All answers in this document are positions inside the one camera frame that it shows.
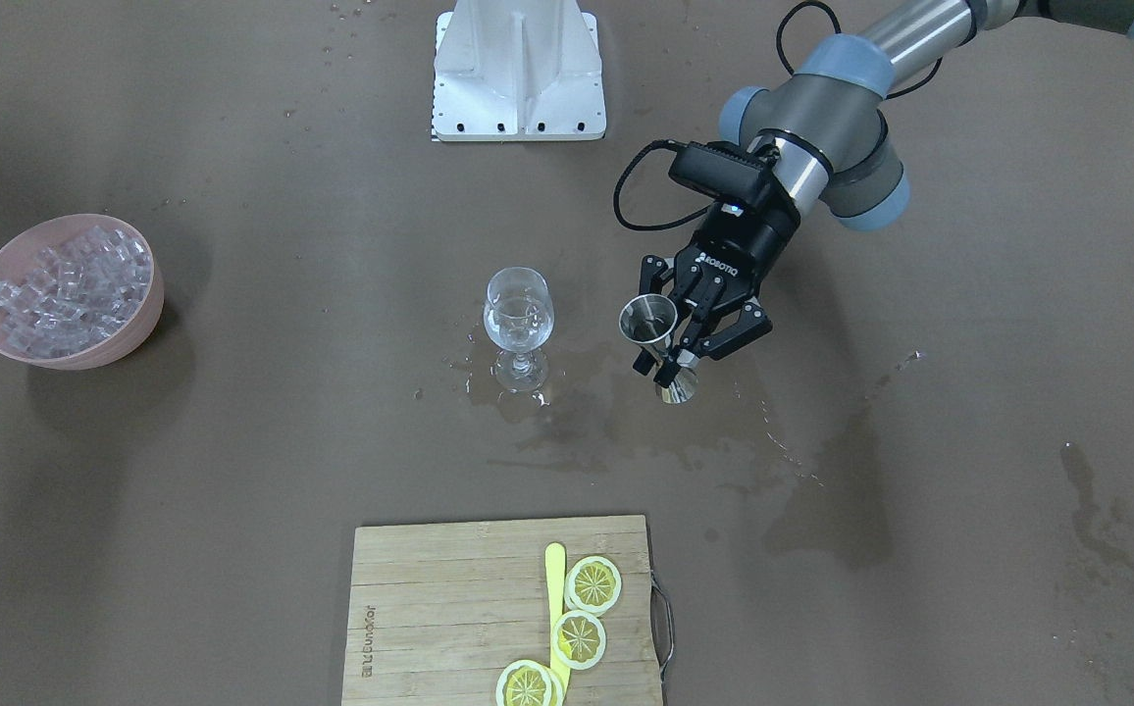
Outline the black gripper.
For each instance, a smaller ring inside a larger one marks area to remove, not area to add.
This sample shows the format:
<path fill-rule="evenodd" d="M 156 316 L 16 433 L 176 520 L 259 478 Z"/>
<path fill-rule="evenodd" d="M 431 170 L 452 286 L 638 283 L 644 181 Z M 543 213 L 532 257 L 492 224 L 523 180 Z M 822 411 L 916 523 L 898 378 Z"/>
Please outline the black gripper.
<path fill-rule="evenodd" d="M 689 365 L 723 359 L 769 333 L 772 322 L 758 303 L 759 287 L 799 221 L 796 202 L 782 188 L 756 207 L 718 199 L 676 219 L 675 227 L 696 229 L 675 256 L 675 275 L 667 260 L 643 260 L 633 299 L 633 341 L 642 349 L 634 371 L 646 376 L 660 368 L 658 377 L 675 377 L 674 345 Z"/>

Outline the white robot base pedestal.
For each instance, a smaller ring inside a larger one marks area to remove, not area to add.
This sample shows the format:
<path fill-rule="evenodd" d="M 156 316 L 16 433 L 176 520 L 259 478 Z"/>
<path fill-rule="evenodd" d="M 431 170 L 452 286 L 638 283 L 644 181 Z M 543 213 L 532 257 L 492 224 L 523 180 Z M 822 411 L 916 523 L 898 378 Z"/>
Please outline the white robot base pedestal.
<path fill-rule="evenodd" d="M 576 1 L 458 1 L 434 40 L 432 139 L 604 137 L 598 22 Z"/>

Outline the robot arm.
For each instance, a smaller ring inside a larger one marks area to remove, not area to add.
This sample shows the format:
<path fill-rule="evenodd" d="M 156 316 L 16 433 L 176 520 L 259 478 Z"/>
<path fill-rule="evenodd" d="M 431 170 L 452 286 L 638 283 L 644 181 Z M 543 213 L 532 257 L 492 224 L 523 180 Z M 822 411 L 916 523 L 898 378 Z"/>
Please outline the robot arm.
<path fill-rule="evenodd" d="M 721 108 L 718 141 L 661 139 L 667 170 L 709 197 L 696 229 L 671 258 L 648 255 L 638 295 L 618 328 L 638 345 L 634 367 L 662 401 L 696 393 L 696 366 L 769 333 L 760 286 L 801 221 L 824 204 L 844 227 L 892 224 L 909 202 L 909 178 L 881 107 L 916 90 L 941 59 L 1019 17 L 1134 39 L 1134 1 L 907 1 L 861 34 L 819 41 L 777 88 L 747 86 Z"/>

